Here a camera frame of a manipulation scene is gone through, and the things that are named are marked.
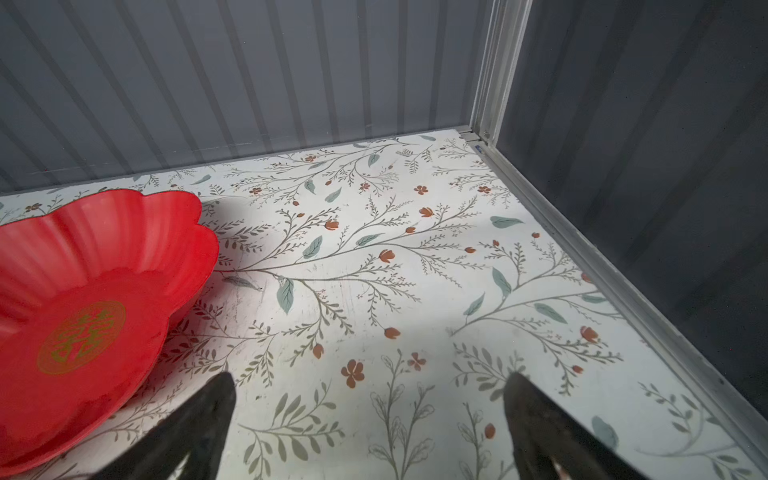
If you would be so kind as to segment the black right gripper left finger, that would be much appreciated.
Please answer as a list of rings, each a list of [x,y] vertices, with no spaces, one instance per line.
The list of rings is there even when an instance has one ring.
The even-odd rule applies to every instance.
[[[236,405],[228,372],[213,377],[94,479],[214,479]]]

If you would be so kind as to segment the red flower-shaped fruit bowl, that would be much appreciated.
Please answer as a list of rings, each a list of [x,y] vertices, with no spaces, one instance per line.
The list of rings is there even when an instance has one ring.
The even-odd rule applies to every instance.
[[[1,229],[1,473],[65,453],[117,412],[218,260],[200,199],[117,189]]]

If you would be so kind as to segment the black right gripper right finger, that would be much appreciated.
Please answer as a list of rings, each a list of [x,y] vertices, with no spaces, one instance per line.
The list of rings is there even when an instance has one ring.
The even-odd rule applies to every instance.
[[[521,479],[642,479],[524,375],[514,372],[503,389],[512,453]]]

